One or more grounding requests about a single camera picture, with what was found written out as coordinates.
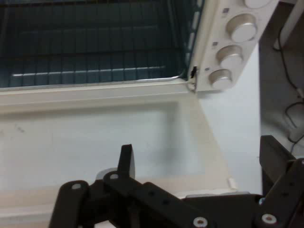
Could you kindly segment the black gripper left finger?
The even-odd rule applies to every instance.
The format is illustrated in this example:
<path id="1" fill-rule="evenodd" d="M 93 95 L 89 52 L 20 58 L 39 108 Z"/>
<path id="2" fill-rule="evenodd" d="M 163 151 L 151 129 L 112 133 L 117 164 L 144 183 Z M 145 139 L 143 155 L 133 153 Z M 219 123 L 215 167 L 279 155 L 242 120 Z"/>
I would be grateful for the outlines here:
<path id="1" fill-rule="evenodd" d="M 117 228 L 214 228 L 204 212 L 160 187 L 131 177 L 132 145 L 121 147 L 118 167 L 89 185 L 63 184 L 51 215 L 50 228 L 93 228 L 109 221 Z"/>

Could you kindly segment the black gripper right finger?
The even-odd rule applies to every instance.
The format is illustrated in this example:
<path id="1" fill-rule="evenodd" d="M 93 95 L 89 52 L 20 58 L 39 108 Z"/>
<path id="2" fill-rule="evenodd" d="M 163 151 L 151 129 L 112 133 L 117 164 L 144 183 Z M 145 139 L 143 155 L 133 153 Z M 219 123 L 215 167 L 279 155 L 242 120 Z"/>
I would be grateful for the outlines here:
<path id="1" fill-rule="evenodd" d="M 295 158 L 275 137 L 260 138 L 263 202 L 256 207 L 251 228 L 304 226 L 304 160 Z"/>

